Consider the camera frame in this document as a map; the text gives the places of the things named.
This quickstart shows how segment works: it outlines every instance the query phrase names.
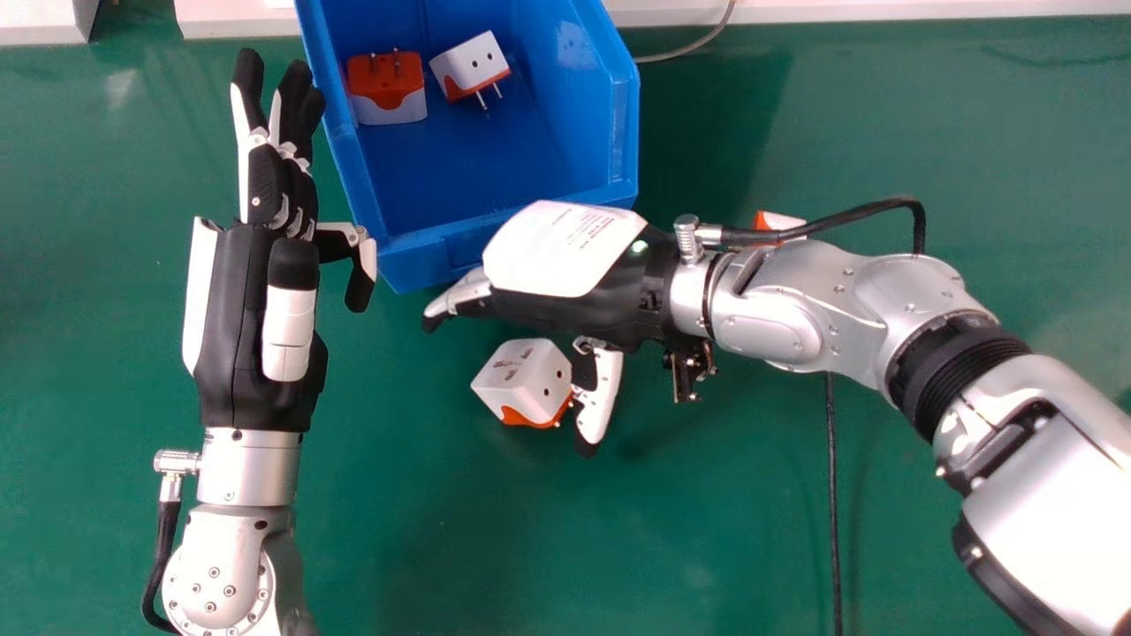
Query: gray cable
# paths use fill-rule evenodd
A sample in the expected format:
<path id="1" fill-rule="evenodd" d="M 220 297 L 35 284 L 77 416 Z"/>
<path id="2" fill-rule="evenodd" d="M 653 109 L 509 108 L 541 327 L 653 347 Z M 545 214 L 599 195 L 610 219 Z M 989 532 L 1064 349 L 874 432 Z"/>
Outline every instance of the gray cable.
<path id="1" fill-rule="evenodd" d="M 681 55 L 687 55 L 688 53 L 694 51 L 696 49 L 701 48 L 711 40 L 715 40 L 715 37 L 718 36 L 719 33 L 723 33 L 723 29 L 726 28 L 727 23 L 731 22 L 731 14 L 734 12 L 734 6 L 737 3 L 739 0 L 728 0 L 726 5 L 726 12 L 723 14 L 723 19 L 720 19 L 718 24 L 715 25 L 715 28 L 710 29 L 710 32 L 707 35 L 700 37 L 699 40 L 696 40 L 691 44 L 680 46 L 679 49 L 673 49 L 671 51 L 667 51 L 666 53 L 656 53 L 655 55 L 641 55 L 639 58 L 632 58 L 632 61 L 634 61 L 638 65 L 664 62 L 667 60 L 674 60 L 675 58 L 679 58 Z"/>

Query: blue bin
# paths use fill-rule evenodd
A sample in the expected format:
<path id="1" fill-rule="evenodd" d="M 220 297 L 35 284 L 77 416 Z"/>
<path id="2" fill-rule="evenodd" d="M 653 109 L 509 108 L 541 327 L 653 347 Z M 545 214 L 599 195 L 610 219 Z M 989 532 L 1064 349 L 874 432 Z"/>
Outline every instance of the blue bin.
<path id="1" fill-rule="evenodd" d="M 536 199 L 630 207 L 637 195 L 640 78 L 601 0 L 299 0 L 307 57 L 326 94 L 322 122 L 354 221 L 380 244 L 397 293 L 451 282 L 480 264 L 515 212 Z M 449 104 L 428 61 L 484 31 L 511 67 Z M 353 55 L 416 51 L 428 119 L 357 126 L 346 98 Z"/>

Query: silver robotic arm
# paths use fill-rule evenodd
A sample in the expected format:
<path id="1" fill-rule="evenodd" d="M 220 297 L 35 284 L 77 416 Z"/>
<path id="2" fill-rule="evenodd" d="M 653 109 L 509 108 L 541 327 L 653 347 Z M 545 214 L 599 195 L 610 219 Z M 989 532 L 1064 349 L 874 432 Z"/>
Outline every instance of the silver robotic arm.
<path id="1" fill-rule="evenodd" d="M 955 550 L 1019 625 L 1038 635 L 1131 634 L 1131 419 L 1004 332 L 946 263 L 857 256 L 802 239 L 895 207 L 915 213 L 914 251 L 922 252 L 914 199 L 785 232 L 684 216 L 674 234 L 646 227 L 594 255 L 604 259 L 599 272 L 572 295 L 553 278 L 576 276 L 577 265 L 550 263 L 547 275 L 546 264 L 577 232 L 509 227 L 537 225 L 524 210 L 492 240 L 484 269 L 468 275 L 474 285 L 430 304 L 424 327 L 456 315 L 499 316 L 598 336 L 622 351 L 657 341 L 676 402 L 698 399 L 713 346 L 786 371 L 847 376 L 879 392 L 933 445 L 935 474 L 964 497 Z M 538 216 L 566 216 L 545 212 Z M 594 231 L 581 233 L 592 244 Z"/>
<path id="2" fill-rule="evenodd" d="M 161 450 L 157 550 L 141 602 L 147 622 L 191 636 L 314 636 L 292 504 L 303 436 L 326 379 L 314 332 L 320 264 L 352 258 L 346 306 L 364 311 L 377 277 L 365 230 L 319 223 L 311 138 L 325 108 L 295 61 L 259 104 L 264 62 L 240 52 L 231 84 L 240 215 L 197 218 L 182 355 L 200 397 L 199 453 Z M 198 506 L 173 550 L 185 478 Z M 165 617 L 154 607 L 161 592 Z"/>

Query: blue plastic container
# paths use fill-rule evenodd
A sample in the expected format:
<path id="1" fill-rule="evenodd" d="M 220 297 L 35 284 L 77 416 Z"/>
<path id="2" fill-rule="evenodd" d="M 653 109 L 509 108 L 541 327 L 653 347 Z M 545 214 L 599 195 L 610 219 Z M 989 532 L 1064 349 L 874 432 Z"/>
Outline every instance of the blue plastic container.
<path id="1" fill-rule="evenodd" d="M 322 122 L 354 221 L 380 244 L 397 293 L 480 264 L 495 230 L 536 199 L 629 207 L 637 195 L 640 78 L 601 0 L 299 0 Z M 497 100 L 449 104 L 428 68 L 494 32 L 511 67 Z M 353 55 L 416 51 L 428 119 L 356 126 Z"/>

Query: black and white robotic hand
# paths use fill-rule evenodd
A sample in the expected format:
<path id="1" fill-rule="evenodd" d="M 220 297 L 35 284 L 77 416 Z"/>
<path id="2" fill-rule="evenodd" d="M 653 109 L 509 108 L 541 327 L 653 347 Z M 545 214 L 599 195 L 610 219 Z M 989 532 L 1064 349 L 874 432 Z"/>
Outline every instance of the black and white robotic hand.
<path id="1" fill-rule="evenodd" d="M 352 223 L 319 223 L 310 174 L 325 109 L 295 60 L 260 106 L 264 62 L 240 51 L 231 84 L 240 214 L 222 229 L 193 222 L 182 355 L 196 380 L 199 453 L 161 450 L 157 550 L 141 603 L 146 620 L 193 636 L 313 636 L 302 591 L 292 502 L 303 435 L 326 379 L 314 332 L 319 266 L 352 258 L 346 306 L 364 311 L 377 244 Z M 173 551 L 181 487 L 197 501 Z M 154 608 L 158 588 L 163 618 Z"/>
<path id="2" fill-rule="evenodd" d="M 857 256 L 806 238 L 900 207 L 915 216 L 912 253 Z M 955 550 L 1018 624 L 1131 635 L 1131 418 L 1003 330 L 958 272 L 922 253 L 924 237 L 909 198 L 785 231 L 687 215 L 674 233 L 628 210 L 541 201 L 429 304 L 423 327 L 491 316 L 611 351 L 656 341 L 676 402 L 698 399 L 715 346 L 847 376 L 933 444 L 935 474 L 964 498 Z M 607 426 L 611 406 L 597 405 L 603 426 L 578 431 L 587 455 Z"/>

